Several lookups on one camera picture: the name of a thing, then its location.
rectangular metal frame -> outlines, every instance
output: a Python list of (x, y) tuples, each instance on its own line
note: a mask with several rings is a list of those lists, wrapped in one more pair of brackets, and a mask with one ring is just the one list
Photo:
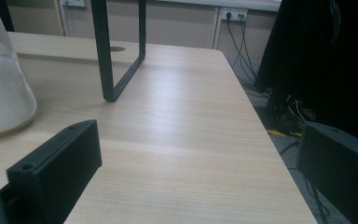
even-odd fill
[(121, 80), (114, 85), (113, 65), (110, 55), (109, 24), (107, 20), (106, 0), (91, 0), (95, 41), (97, 44), (98, 64), (100, 66), (103, 98), (115, 102), (130, 82), (145, 59), (146, 50), (146, 0), (139, 0), (139, 55)]

floor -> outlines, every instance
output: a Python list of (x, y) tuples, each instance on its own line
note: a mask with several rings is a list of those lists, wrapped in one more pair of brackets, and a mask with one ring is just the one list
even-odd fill
[[(268, 96), (266, 94), (261, 94), (255, 90), (253, 90), (253, 77), (249, 68), (242, 61), (242, 64), (239, 63), (239, 60), (236, 58), (227, 58), (228, 62), (232, 65), (233, 71), (236, 73), (239, 82), (242, 83), (242, 87), (250, 99), (252, 105), (255, 107), (257, 114), (260, 119), (264, 121), (264, 111), (267, 105)], [(257, 72), (259, 62), (252, 62), (254, 71)], [(270, 127), (267, 123), (265, 124), (266, 130), (269, 130)], [(301, 133), (300, 127), (295, 124), (287, 123), (283, 124), (287, 125), (285, 127), (286, 130), (291, 130), (293, 133)], [(287, 169), (289, 170), (292, 178), (295, 180), (298, 189), (300, 190), (302, 196), (304, 197), (306, 203), (308, 204), (311, 212), (315, 216), (315, 219), (318, 223), (328, 223), (328, 224), (350, 224), (350, 222), (339, 213), (334, 205), (332, 205), (325, 197), (318, 193), (320, 201), (324, 207), (325, 219), (322, 218), (318, 204), (315, 201), (315, 198), (310, 190), (310, 187), (307, 186), (308, 182), (304, 179), (303, 175), (296, 169), (296, 158), (298, 153), (298, 145), (301, 140), (300, 136), (294, 135), (279, 135), (276, 133), (270, 133), (269, 137), (271, 141), (277, 148), (278, 152), (280, 152), (282, 156), (282, 160), (285, 163)]]

wall socket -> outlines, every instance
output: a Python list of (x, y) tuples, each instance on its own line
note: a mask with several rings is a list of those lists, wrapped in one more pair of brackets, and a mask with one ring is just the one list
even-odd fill
[(235, 7), (224, 7), (223, 8), (223, 14), (222, 14), (222, 20), (227, 20), (227, 14), (228, 12), (231, 13), (230, 21), (245, 21), (246, 15), (248, 14), (248, 9), (243, 8), (235, 8)]
[(85, 7), (86, 0), (60, 0), (61, 5), (67, 5), (68, 7)]

wooden table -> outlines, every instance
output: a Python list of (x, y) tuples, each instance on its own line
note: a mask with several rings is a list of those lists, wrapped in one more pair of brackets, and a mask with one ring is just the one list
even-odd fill
[[(103, 166), (66, 223), (316, 223), (220, 51), (147, 45), (111, 104), (94, 40), (9, 35), (39, 109), (0, 136), (0, 188), (51, 136), (97, 119)], [(137, 45), (114, 45), (118, 80)]]

